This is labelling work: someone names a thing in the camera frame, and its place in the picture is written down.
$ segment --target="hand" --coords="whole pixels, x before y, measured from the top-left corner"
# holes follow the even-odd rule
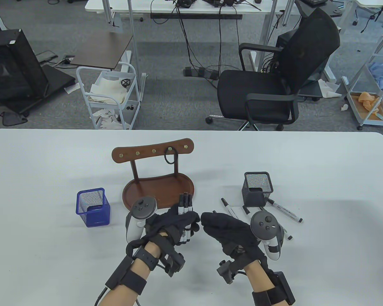
[[[225,213],[203,213],[201,225],[208,235],[221,243],[223,251],[231,258],[235,259],[241,252],[245,252],[252,261],[259,260],[266,272],[270,271],[267,257],[259,249],[259,241],[247,223]],[[234,249],[233,252],[229,250],[230,246]]]
[[[170,232],[166,231],[171,226],[179,236],[182,235],[186,226],[190,225],[190,236],[194,235],[200,227],[197,224],[200,222],[200,217],[195,211],[188,211],[182,215],[178,214],[178,205],[173,205],[166,213],[157,215],[155,214],[146,220],[146,235],[142,239],[148,239],[156,236],[158,233],[165,232],[168,235],[168,240],[173,245],[180,245],[178,238],[171,236]]]

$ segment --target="black mesh pencil holder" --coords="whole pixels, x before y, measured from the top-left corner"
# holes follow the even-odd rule
[[[246,172],[244,177],[244,185],[241,189],[244,205],[247,207],[265,206],[269,195],[274,191],[268,172]]]

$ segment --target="computer case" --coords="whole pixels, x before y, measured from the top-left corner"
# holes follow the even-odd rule
[[[276,40],[276,47],[285,47],[288,43],[288,41],[291,39],[291,37],[295,34],[297,30],[291,30],[289,32],[286,32],[284,34],[281,34],[278,36]],[[316,82],[320,79],[322,76],[323,70],[325,69],[327,63],[327,59],[315,70],[315,72],[305,81],[303,86],[307,86],[310,83]]]
[[[48,86],[23,31],[0,31],[0,101],[43,98]]]

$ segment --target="black hair tie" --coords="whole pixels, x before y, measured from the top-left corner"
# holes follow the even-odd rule
[[[166,154],[167,154],[167,152],[169,151],[169,148],[171,148],[172,150],[174,150],[174,157],[173,157],[173,162],[169,162],[168,160],[167,160],[167,157],[166,157]],[[169,164],[169,165],[173,165],[176,161],[177,161],[177,159],[178,159],[178,157],[179,157],[179,153],[177,153],[177,150],[174,148],[174,147],[167,147],[166,148],[166,150],[165,150],[165,161]]]

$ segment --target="forearm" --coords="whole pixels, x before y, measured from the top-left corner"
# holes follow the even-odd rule
[[[244,267],[244,271],[247,274],[254,292],[263,292],[275,287],[265,273],[263,267],[261,267],[259,261],[253,261],[251,264]],[[275,304],[275,306],[288,306],[288,303],[282,301]]]
[[[148,251],[152,256],[158,258],[161,255],[159,247],[148,242],[145,246],[145,250]],[[150,274],[149,267],[140,259],[135,259],[131,268],[134,273],[146,280]],[[135,304],[138,294],[129,289],[126,286],[119,285],[114,290],[107,293],[104,299],[100,302],[100,306],[133,306]]]

